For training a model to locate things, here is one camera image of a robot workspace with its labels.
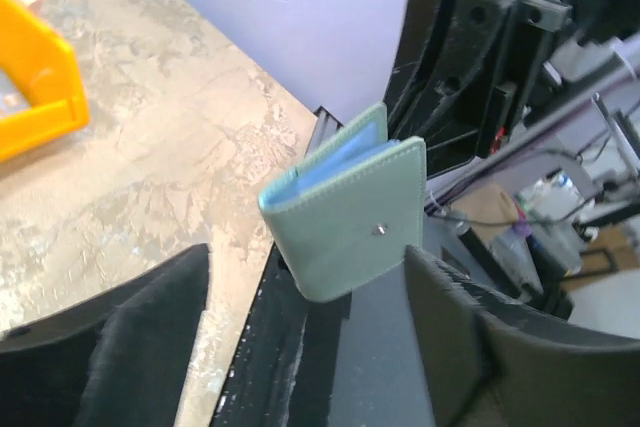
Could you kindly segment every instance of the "table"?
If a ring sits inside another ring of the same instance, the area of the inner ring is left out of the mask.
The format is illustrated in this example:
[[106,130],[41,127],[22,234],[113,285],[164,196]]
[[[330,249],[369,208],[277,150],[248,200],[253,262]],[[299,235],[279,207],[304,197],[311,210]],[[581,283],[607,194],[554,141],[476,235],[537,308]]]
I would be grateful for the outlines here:
[[210,242],[176,424],[204,427],[272,242],[257,193],[315,118],[183,0],[44,0],[42,15],[76,50],[92,121],[0,164],[0,330]]

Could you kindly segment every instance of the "light green wallet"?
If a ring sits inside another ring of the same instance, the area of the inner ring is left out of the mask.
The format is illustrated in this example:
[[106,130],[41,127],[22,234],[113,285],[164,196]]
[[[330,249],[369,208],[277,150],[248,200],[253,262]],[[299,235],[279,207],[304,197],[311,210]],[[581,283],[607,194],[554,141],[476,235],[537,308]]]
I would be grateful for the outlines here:
[[388,140],[379,103],[272,182],[258,205],[302,295],[336,299],[421,245],[426,176],[424,140]]

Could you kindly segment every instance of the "yellow bin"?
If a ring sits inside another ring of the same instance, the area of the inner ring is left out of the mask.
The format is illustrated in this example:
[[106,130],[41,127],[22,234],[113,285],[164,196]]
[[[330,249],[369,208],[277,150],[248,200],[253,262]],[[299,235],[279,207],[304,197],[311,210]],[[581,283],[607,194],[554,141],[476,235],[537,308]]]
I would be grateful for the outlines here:
[[31,105],[0,119],[0,161],[89,122],[73,48],[17,0],[0,0],[0,70]]

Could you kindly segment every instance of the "blue object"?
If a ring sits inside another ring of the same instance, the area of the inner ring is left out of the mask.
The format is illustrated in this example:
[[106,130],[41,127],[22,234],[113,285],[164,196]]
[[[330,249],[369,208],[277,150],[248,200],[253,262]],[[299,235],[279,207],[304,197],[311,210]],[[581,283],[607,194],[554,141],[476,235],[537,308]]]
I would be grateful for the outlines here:
[[295,178],[287,187],[268,200],[261,199],[261,202],[273,207],[294,200],[305,191],[334,178],[399,143],[399,140],[389,140],[379,144],[378,126],[374,122],[370,122],[360,132],[338,147],[324,161],[303,174],[296,172]]

